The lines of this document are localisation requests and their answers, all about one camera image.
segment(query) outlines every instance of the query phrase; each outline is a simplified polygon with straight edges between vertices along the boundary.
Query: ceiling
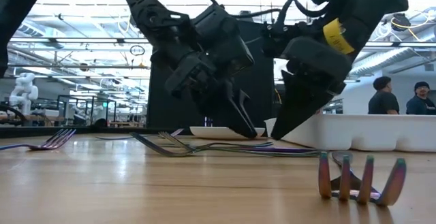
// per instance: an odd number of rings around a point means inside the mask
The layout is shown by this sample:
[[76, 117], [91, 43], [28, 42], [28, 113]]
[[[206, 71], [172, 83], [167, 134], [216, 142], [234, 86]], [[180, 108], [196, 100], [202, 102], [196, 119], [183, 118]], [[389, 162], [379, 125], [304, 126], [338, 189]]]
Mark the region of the ceiling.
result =
[[[170, 10], [197, 16], [210, 5], [209, 0], [160, 0]], [[281, 7], [286, 0], [217, 0], [225, 5], [226, 10], [231, 14], [238, 14], [241, 10], [252, 12], [267, 10], [272, 7]], [[309, 0], [299, 0], [310, 10], [322, 7], [316, 6]], [[396, 32], [391, 28], [392, 16], [386, 17], [386, 24], [380, 24], [371, 41], [385, 42], [425, 42], [436, 41], [433, 39], [420, 39], [420, 32], [435, 27], [436, 0], [409, 0], [409, 11], [406, 17], [412, 23], [411, 31]], [[270, 21], [276, 14], [269, 14], [254, 18], [256, 22]], [[88, 89], [83, 85], [93, 84], [111, 91], [138, 92], [139, 95], [147, 97], [150, 71], [140, 69], [137, 66], [150, 66], [151, 45], [149, 44], [96, 44], [91, 39], [95, 38], [142, 38], [137, 28], [129, 23], [130, 13], [125, 0], [38, 0], [15, 38], [20, 37], [67, 37], [67, 38], [90, 38], [84, 39], [81, 43], [62, 43], [61, 46], [53, 46], [47, 43], [35, 42], [11, 42], [10, 43], [10, 64], [35, 65], [79, 65], [86, 63], [90, 66], [102, 68], [90, 68], [81, 71], [78, 68], [56, 68], [50, 69], [51, 76], [65, 76], [57, 78], [59, 82], [70, 85], [73, 89]], [[300, 13], [294, 6], [291, 6], [287, 13], [287, 24], [306, 20], [306, 16]], [[417, 50], [417, 55], [405, 60], [394, 62], [384, 71], [398, 70], [406, 65], [431, 60], [432, 48]], [[388, 50], [367, 49], [358, 57], [358, 61], [364, 63], [365, 57], [376, 52], [387, 52]], [[280, 70], [285, 66], [284, 60], [276, 60], [275, 75], [280, 78]], [[47, 75], [47, 69], [27, 69], [17, 71], [35, 71], [41, 75]], [[409, 68], [395, 75], [433, 75], [434, 72], [424, 71], [424, 66]]]

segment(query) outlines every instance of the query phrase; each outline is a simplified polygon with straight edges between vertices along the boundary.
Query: man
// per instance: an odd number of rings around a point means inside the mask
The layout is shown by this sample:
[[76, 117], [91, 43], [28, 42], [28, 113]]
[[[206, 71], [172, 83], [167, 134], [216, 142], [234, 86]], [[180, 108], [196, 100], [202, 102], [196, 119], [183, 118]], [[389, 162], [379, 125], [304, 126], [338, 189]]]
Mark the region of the man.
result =
[[427, 82], [415, 84], [415, 96], [407, 102], [407, 114], [436, 115], [435, 104], [428, 98], [430, 86]]
[[368, 114], [398, 114], [400, 105], [392, 94], [392, 85], [389, 77], [376, 78], [373, 83], [377, 91], [368, 103]]

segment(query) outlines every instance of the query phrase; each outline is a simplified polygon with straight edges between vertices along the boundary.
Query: yellow tag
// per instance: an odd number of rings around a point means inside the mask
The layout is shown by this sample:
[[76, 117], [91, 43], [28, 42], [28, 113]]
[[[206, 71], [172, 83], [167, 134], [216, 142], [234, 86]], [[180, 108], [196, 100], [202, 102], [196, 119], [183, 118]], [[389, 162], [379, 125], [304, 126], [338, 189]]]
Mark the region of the yellow tag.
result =
[[336, 18], [329, 22], [322, 28], [324, 37], [328, 45], [332, 46], [335, 50], [342, 52], [343, 54], [349, 54], [354, 51], [353, 47], [348, 44], [347, 40], [341, 34], [341, 23]]

